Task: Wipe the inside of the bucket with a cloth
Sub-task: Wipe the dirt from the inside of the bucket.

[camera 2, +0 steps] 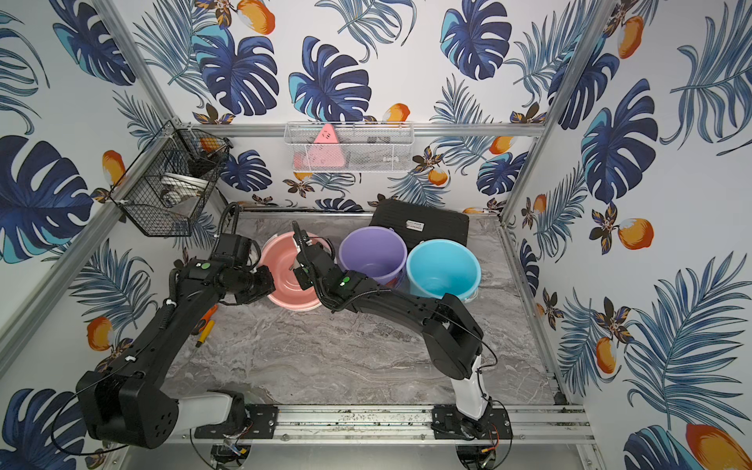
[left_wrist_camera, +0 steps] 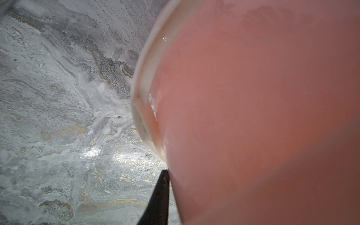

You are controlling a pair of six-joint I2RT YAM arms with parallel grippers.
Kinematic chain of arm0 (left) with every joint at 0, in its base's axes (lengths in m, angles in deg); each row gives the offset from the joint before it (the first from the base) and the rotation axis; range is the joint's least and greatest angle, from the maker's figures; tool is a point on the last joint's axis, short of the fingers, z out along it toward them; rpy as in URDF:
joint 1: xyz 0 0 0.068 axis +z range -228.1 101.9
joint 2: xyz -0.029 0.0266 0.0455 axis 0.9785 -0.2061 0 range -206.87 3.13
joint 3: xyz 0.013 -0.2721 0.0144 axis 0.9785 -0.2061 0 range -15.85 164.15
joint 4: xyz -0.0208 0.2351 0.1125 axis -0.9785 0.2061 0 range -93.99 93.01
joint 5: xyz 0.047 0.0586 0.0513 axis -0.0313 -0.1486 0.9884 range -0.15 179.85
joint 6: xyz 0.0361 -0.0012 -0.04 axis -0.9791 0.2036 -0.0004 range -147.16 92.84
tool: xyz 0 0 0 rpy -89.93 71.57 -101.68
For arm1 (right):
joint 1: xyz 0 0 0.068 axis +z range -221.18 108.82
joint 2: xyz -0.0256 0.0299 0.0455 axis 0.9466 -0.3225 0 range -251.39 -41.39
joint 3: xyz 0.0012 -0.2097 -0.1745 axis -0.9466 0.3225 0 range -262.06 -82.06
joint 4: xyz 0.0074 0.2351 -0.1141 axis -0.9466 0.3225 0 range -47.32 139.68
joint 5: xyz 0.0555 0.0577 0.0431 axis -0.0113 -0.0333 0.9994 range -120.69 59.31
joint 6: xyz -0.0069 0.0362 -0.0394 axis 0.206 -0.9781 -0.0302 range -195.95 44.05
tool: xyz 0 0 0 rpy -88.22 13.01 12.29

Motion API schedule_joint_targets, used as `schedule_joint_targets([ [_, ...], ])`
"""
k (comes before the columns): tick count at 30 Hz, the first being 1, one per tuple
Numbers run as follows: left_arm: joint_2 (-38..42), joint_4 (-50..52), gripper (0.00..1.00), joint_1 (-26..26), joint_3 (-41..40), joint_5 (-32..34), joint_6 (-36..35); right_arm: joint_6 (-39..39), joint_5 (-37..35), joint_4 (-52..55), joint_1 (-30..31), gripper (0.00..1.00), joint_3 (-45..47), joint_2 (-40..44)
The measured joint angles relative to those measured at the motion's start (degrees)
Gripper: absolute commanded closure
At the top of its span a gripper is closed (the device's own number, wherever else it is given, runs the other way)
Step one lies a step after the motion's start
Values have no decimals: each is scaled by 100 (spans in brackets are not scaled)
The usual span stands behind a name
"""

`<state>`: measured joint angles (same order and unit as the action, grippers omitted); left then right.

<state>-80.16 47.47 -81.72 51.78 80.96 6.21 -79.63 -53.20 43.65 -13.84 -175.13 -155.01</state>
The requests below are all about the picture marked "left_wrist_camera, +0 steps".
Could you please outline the pink plastic bucket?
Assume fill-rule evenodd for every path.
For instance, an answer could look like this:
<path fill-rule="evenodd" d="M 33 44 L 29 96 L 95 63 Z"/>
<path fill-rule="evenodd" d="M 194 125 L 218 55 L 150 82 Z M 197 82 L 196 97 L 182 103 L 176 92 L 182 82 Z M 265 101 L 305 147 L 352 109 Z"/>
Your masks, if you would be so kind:
<path fill-rule="evenodd" d="M 131 106 L 183 224 L 359 224 L 359 1 L 169 1 Z"/>

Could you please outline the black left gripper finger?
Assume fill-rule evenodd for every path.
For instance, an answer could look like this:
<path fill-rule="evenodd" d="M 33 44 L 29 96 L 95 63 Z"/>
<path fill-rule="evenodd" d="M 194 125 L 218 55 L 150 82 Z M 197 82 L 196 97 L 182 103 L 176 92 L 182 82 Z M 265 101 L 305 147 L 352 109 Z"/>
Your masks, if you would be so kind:
<path fill-rule="evenodd" d="M 168 170 L 162 170 L 147 208 L 138 225 L 167 225 L 169 216 L 170 177 Z"/>

